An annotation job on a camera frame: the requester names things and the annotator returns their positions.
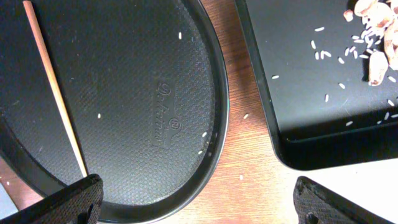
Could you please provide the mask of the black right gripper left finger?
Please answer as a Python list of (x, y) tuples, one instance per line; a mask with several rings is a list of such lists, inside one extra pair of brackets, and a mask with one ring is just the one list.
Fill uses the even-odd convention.
[(103, 195), (102, 179), (98, 174), (90, 174), (2, 219), (1, 223), (96, 223)]

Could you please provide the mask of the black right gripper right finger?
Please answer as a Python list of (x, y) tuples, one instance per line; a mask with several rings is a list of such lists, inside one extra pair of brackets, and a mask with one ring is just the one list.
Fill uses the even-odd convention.
[(305, 176), (296, 181), (293, 201), (300, 224), (390, 222)]

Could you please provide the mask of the rice and peanut shell scraps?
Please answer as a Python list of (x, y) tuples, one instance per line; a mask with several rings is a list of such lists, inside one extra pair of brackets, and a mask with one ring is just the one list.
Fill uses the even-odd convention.
[(378, 1), (370, 14), (356, 13), (356, 1), (309, 1), (303, 7), (306, 34), (316, 52), (305, 62), (310, 82), (303, 120), (309, 125), (372, 126), (397, 122), (397, 70), (387, 55), (389, 16)]

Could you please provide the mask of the wooden chopstick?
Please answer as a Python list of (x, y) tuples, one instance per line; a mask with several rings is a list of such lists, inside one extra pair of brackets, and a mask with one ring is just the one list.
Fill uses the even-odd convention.
[(34, 12), (34, 7), (30, 1), (23, 1), (22, 2), (24, 5), (25, 13), (27, 15), (28, 21), (30, 28), (32, 30), (32, 33), (34, 35), (35, 43), (37, 45), (37, 48), (39, 50), (40, 58), (43, 63), (46, 76), (48, 78), (48, 81), (50, 83), (50, 87), (53, 93), (53, 97), (55, 99), (58, 111), (60, 113), (61, 119), (63, 126), (66, 130), (69, 142), (71, 144), (73, 153), (75, 155), (75, 158), (77, 160), (78, 166), (80, 168), (81, 174), (83, 177), (86, 177), (88, 175), (86, 171), (86, 167), (83, 161), (83, 156), (80, 152), (80, 148), (78, 146), (78, 142), (76, 140), (75, 133), (73, 131), (72, 124), (70, 122), (70, 118), (68, 116), (68, 112), (65, 106), (65, 102), (62, 97), (62, 93), (60, 91), (55, 72), (53, 70), (52, 63), (50, 61), (49, 53), (47, 51), (44, 38), (42, 36), (40, 26), (37, 20), (37, 17)]

